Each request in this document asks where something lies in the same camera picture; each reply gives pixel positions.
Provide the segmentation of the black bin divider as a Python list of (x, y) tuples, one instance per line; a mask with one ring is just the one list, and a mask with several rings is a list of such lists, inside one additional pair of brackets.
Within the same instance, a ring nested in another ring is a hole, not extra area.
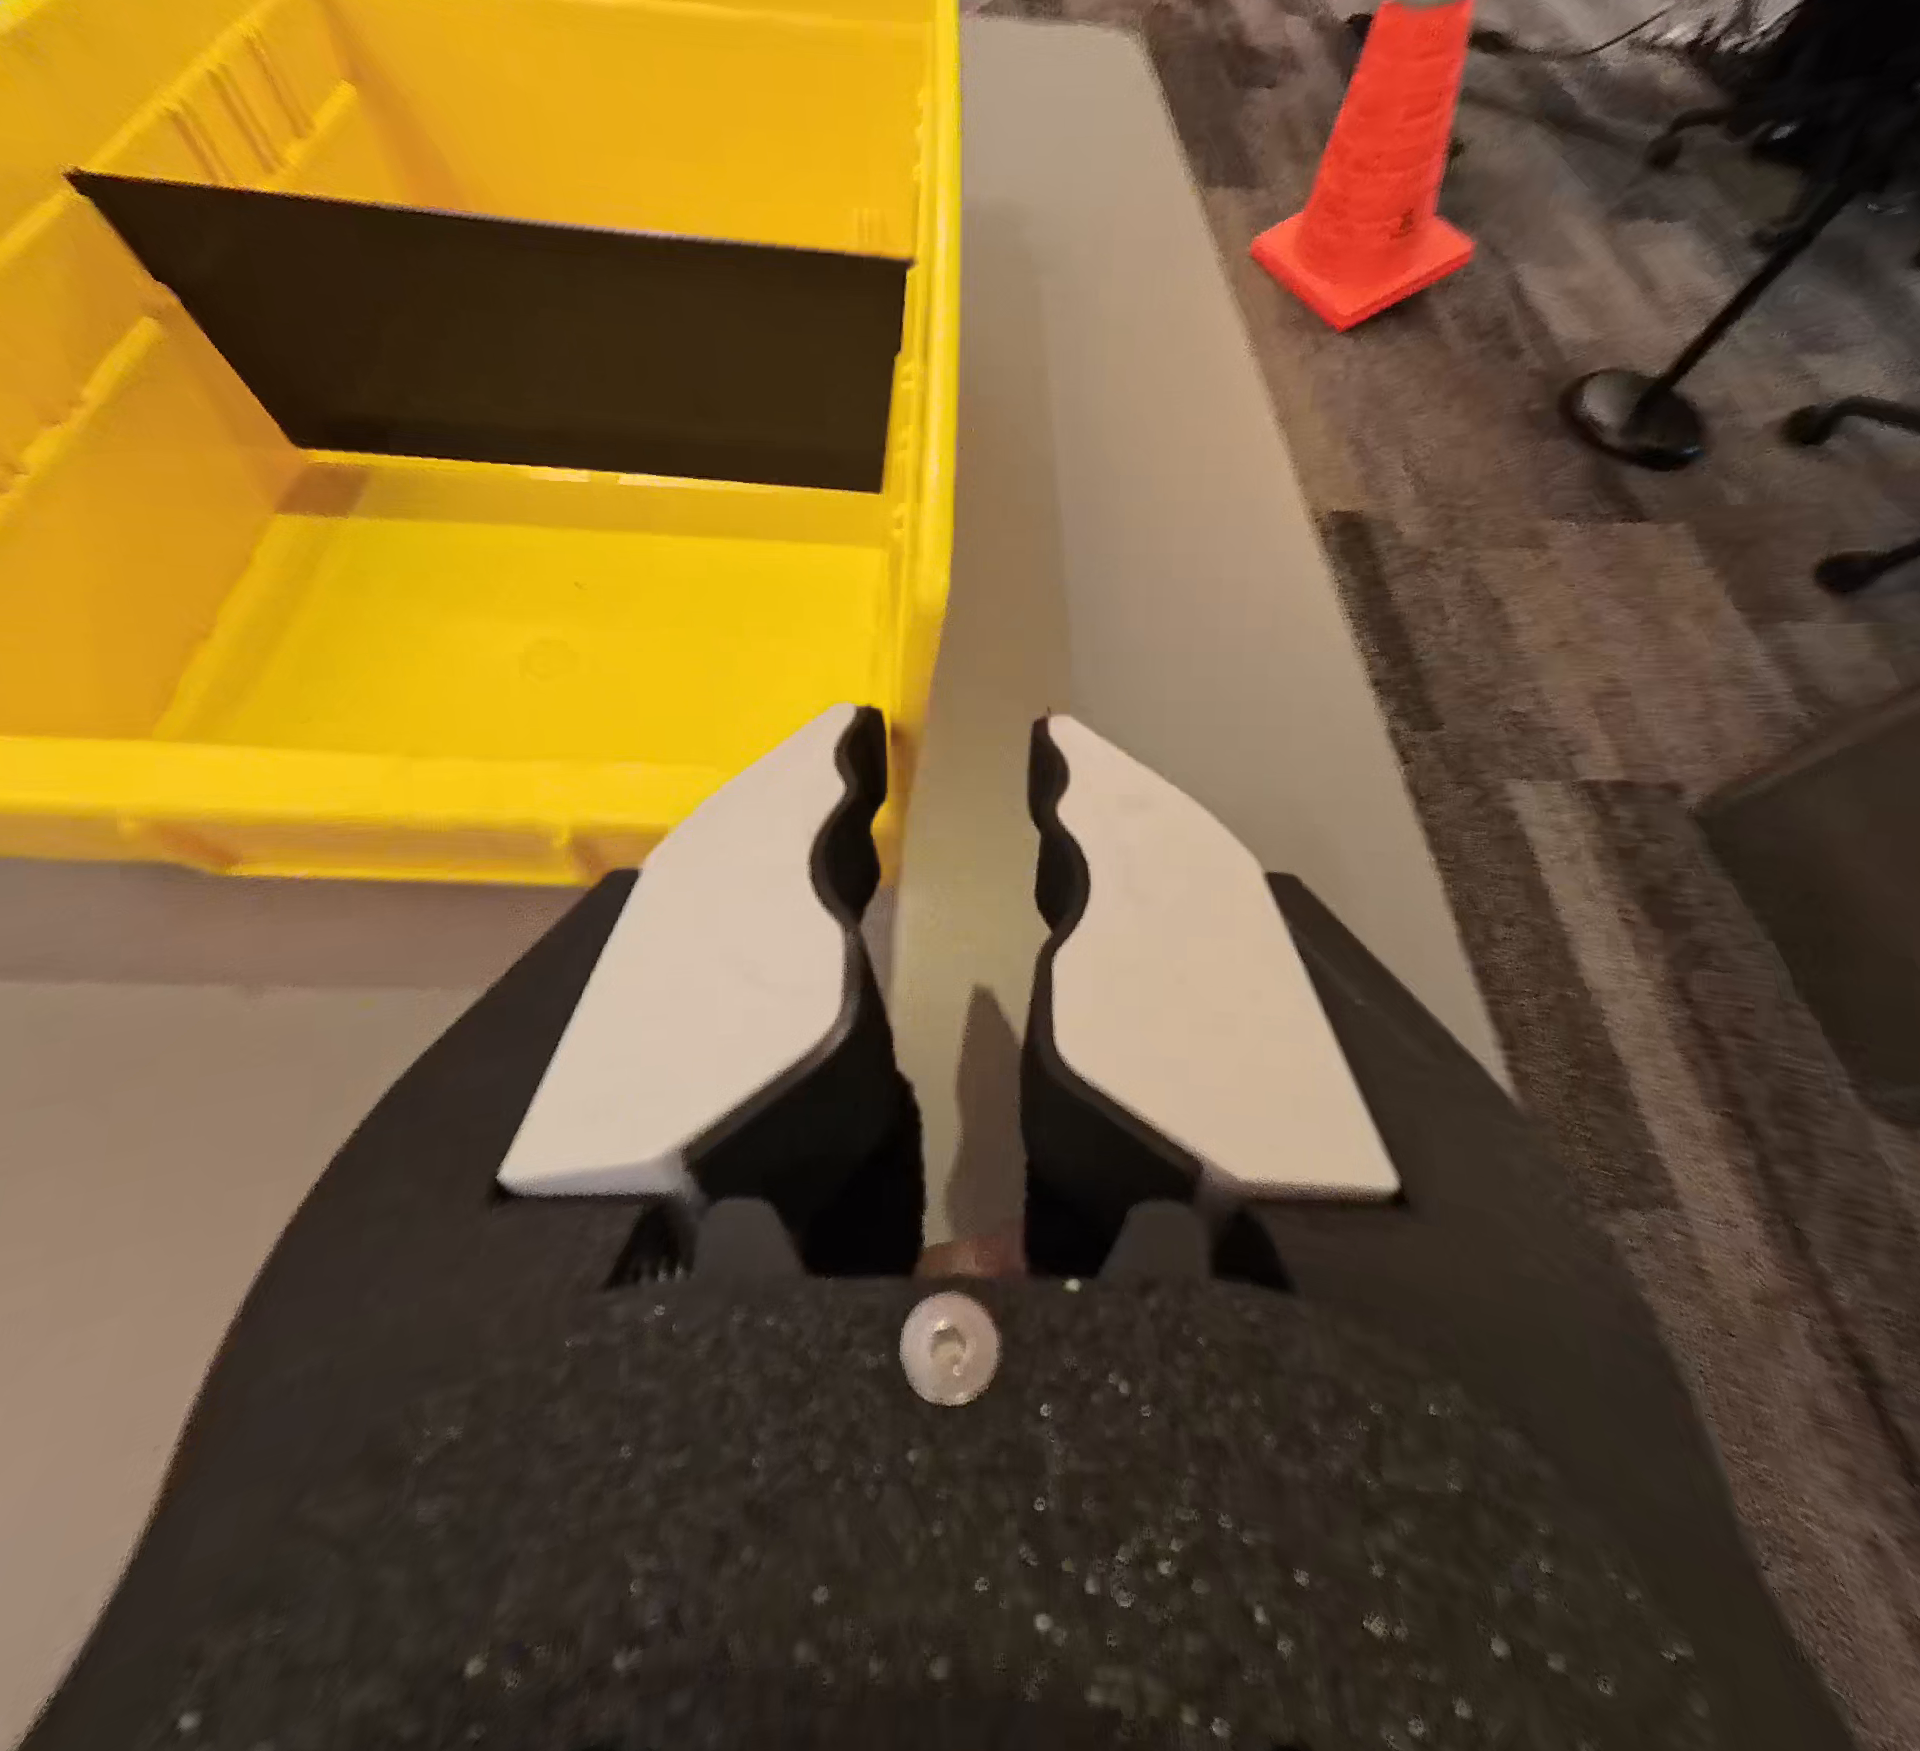
[(68, 174), (295, 449), (886, 490), (908, 259)]

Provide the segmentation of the black office chair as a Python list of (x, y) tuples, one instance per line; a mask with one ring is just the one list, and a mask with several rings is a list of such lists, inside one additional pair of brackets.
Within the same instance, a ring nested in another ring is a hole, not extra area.
[(1760, 248), (1775, 248), (1826, 177), (1864, 177), (1864, 193), (1882, 193), (1916, 174), (1916, 81), (1920, 0), (1808, 0), (1729, 108), (1684, 108), (1641, 165), (1676, 174), (1684, 136), (1702, 123), (1760, 155), (1790, 155), (1808, 187), (1790, 217), (1760, 233)]

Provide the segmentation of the black floor stand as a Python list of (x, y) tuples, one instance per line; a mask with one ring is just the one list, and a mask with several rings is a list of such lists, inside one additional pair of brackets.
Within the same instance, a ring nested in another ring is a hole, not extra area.
[(1663, 375), (1578, 375), (1557, 398), (1557, 419), (1571, 439), (1591, 439), (1613, 461), (1641, 473), (1685, 473), (1714, 449), (1714, 419), (1694, 407), (1685, 377), (1694, 361), (1812, 259), (1812, 243), (1864, 199), (1864, 177), (1826, 177), (1812, 209), (1794, 209), (1790, 233), (1775, 233), (1764, 263), (1684, 338)]

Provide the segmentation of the yellow plastic bin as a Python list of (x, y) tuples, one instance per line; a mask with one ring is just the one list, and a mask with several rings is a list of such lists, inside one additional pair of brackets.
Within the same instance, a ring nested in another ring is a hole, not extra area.
[[(295, 449), (68, 187), (908, 259), (886, 490)], [(5, 852), (597, 882), (955, 587), (958, 0), (5, 0)]]

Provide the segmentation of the orange traffic cone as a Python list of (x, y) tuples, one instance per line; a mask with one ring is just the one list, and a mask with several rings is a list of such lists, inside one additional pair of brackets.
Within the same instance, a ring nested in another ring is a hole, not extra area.
[(1380, 0), (1309, 199), (1246, 248), (1335, 332), (1470, 263), (1470, 233), (1444, 217), (1470, 6)]

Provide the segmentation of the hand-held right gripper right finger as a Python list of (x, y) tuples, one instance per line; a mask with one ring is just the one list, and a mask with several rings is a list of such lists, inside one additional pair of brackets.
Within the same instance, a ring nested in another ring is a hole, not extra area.
[(1038, 974), (1022, 1021), (1022, 1260), (1092, 1281), (1136, 1210), (1391, 1210), (1405, 1166), (1265, 863), (1150, 760), (1033, 726)]

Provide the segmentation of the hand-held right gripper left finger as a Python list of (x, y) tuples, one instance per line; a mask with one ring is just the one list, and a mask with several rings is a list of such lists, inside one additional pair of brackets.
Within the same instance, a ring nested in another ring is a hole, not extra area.
[(892, 726), (830, 707), (634, 871), (499, 1164), (505, 1204), (765, 1210), (822, 1281), (918, 1260), (918, 1098), (870, 907)]

